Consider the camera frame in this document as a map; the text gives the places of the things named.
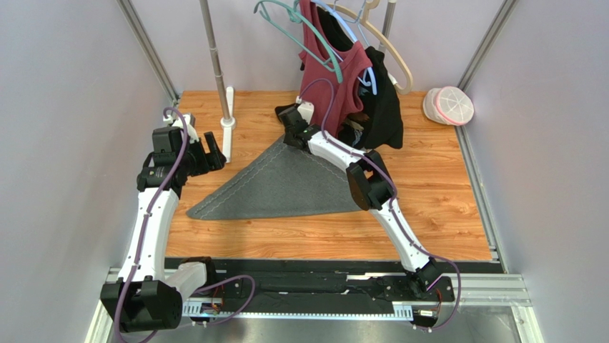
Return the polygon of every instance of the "wooden floor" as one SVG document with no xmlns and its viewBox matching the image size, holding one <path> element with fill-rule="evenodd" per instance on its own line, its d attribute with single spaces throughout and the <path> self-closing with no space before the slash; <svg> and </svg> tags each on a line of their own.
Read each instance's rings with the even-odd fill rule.
<svg viewBox="0 0 609 343">
<path fill-rule="evenodd" d="M 455 130 L 422 114 L 424 93 L 401 96 L 404 147 L 382 146 L 412 230 L 432 253 L 456 260 L 489 260 L 482 224 Z M 202 221 L 186 210 L 229 181 L 282 134 L 273 108 L 294 92 L 237 92 L 232 162 L 191 178 L 182 191 L 167 245 L 168 256 L 298 259 L 397 259 L 383 228 L 367 212 L 311 217 Z M 213 131 L 222 145 L 217 92 L 186 91 L 179 109 L 197 118 L 197 131 Z"/>
</svg>

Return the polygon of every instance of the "gray cloth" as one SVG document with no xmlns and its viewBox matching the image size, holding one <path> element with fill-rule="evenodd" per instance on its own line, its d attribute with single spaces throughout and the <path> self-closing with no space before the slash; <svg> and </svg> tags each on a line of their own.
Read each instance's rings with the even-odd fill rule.
<svg viewBox="0 0 609 343">
<path fill-rule="evenodd" d="M 309 216 L 359 211 L 345 171 L 279 138 L 249 166 L 188 210 L 203 220 Z"/>
</svg>

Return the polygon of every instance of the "white hanger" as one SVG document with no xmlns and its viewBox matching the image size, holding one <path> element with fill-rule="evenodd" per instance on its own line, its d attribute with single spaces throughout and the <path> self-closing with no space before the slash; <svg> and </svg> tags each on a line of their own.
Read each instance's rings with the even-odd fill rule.
<svg viewBox="0 0 609 343">
<path fill-rule="evenodd" d="M 383 36 L 381 31 L 379 31 L 376 27 L 374 27 L 368 21 L 368 15 L 369 15 L 368 12 L 370 12 L 371 9 L 376 9 L 379 6 L 379 3 L 380 3 L 380 0 L 366 0 L 366 4 L 364 5 L 364 9 L 362 10 L 362 14 L 360 16 L 360 24 L 363 27 L 365 27 L 368 31 L 370 31 L 370 33 L 372 33 L 373 36 L 377 37 L 377 39 L 380 41 L 380 43 L 382 45 L 384 45 L 387 48 L 387 51 L 389 51 L 389 53 L 391 54 L 391 56 L 393 56 L 393 58 L 397 62 L 397 65 L 400 67 L 400 69 L 406 76 L 408 85 L 406 85 L 406 87 L 402 87 L 397 83 L 397 81 L 395 80 L 395 78 L 393 76 L 389 75 L 389 78 L 391 79 L 393 86 L 395 87 L 395 90 L 398 93 L 408 94 L 408 93 L 410 93 L 410 90 L 412 90 L 412 73 L 410 72 L 410 69 L 408 69 L 406 62 L 404 62 L 404 59 L 400 56 L 400 54 L 397 52 L 395 46 L 393 46 L 393 44 L 391 44 L 389 39 L 387 39 L 387 37 Z M 333 4 L 329 4 L 328 6 L 334 7 L 335 11 L 346 14 L 347 16 L 349 16 L 353 19 L 357 19 L 357 17 L 358 17 L 358 15 L 354 11 L 351 11 L 350 9 L 348 9 L 347 7 L 344 7 L 342 5 L 333 3 Z"/>
</svg>

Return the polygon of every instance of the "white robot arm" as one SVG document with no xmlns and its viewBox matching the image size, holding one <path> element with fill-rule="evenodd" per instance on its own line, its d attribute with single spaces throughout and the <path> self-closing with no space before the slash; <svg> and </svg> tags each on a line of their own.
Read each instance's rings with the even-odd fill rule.
<svg viewBox="0 0 609 343">
<path fill-rule="evenodd" d="M 139 210 L 127 259 L 119 272 L 118 281 L 104 284 L 101 288 L 100 300 L 112 317 L 119 299 L 123 297 L 119 319 L 123 332 L 176 328 L 182 318 L 182 302 L 199 287 L 216 282 L 215 268 L 209 257 L 187 259 L 172 276 L 165 278 L 164 275 L 169 225 L 182 186 L 188 177 L 222 169 L 226 163 L 214 135 L 211 132 L 205 134 L 209 147 L 206 153 L 194 129 L 194 117 L 186 114 L 184 119 L 188 142 L 179 161 L 183 142 L 182 121 L 174 117 L 166 118 L 169 126 L 152 133 L 154 151 L 146 158 L 137 176 Z M 163 187 L 169 170 L 176 163 L 175 173 Z M 139 261 L 135 261 L 136 256 L 139 256 Z M 134 267 L 137 267 L 135 273 L 129 278 Z"/>
<path fill-rule="evenodd" d="M 302 118 L 298 107 L 286 109 L 278 117 L 285 127 L 285 144 L 322 157 L 345 170 L 353 200 L 361 209 L 370 212 L 385 229 L 400 256 L 402 267 L 413 275 L 413 290 L 426 292 L 431 288 L 440 279 L 441 272 L 435 266 L 435 260 L 423 253 L 424 248 L 397 202 L 392 203 L 393 189 L 369 163 L 372 162 L 389 175 L 380 154 L 374 150 L 364 153 L 329 134 L 324 136 L 318 126 L 310 126 Z M 372 172 L 372 176 L 367 177 L 365 172 Z"/>
</svg>

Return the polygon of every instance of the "black shirt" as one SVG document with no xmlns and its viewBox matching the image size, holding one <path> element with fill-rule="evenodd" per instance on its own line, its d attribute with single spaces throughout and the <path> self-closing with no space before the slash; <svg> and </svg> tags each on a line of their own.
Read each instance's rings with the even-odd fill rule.
<svg viewBox="0 0 609 343">
<path fill-rule="evenodd" d="M 353 42 L 343 32 L 338 20 L 320 7 L 317 7 L 317 12 L 328 43 L 339 51 L 351 49 Z M 400 149 L 404 136 L 404 124 L 400 113 L 400 99 L 397 97 L 397 92 L 383 63 L 385 54 L 370 46 L 366 49 L 366 55 L 372 62 L 377 95 L 372 93 L 372 85 L 360 84 L 359 95 L 364 104 L 362 112 L 368 115 L 369 119 L 366 121 L 352 119 L 363 126 L 364 130 L 361 133 L 352 126 L 343 124 L 338 139 L 357 149 L 374 149 L 383 144 Z"/>
</svg>

